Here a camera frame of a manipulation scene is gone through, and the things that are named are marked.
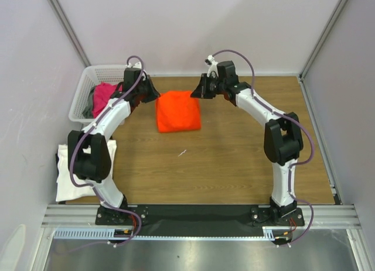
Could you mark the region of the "orange t shirt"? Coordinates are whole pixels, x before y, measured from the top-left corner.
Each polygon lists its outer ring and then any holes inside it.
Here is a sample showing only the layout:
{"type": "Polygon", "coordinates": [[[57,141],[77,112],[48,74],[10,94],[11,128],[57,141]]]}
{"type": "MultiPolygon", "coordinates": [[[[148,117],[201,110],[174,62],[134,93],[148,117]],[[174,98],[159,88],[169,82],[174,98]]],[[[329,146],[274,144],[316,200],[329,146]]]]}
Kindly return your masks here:
{"type": "Polygon", "coordinates": [[[191,91],[168,91],[156,100],[156,125],[160,133],[198,131],[202,127],[200,104],[191,91]]]}

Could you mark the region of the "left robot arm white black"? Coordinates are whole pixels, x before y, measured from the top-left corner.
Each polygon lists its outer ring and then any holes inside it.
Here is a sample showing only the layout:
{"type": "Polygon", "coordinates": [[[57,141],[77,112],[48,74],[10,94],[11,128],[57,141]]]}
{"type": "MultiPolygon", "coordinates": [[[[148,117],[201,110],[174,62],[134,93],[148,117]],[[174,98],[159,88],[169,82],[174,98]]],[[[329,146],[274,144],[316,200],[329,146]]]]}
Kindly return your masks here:
{"type": "Polygon", "coordinates": [[[111,177],[108,141],[120,124],[140,103],[156,100],[160,93],[151,77],[139,66],[127,66],[105,108],[88,126],[68,135],[68,169],[74,186],[89,187],[109,209],[108,217],[123,224],[129,217],[128,202],[111,177]]]}

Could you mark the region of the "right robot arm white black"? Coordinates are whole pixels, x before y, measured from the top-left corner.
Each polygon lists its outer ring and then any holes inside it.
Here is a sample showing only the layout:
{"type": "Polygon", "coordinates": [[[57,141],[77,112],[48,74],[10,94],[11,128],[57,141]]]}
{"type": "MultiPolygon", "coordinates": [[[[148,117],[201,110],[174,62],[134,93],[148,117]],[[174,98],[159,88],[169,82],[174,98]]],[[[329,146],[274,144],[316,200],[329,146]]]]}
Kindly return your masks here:
{"type": "Polygon", "coordinates": [[[284,114],[261,98],[247,82],[241,82],[232,61],[217,62],[212,56],[205,60],[208,72],[200,77],[192,98],[212,99],[223,95],[234,106],[246,111],[264,129],[264,153],[272,164],[273,189],[266,216],[253,211],[255,222],[288,223],[297,209],[294,192],[295,169],[304,147],[295,113],[284,114]]]}

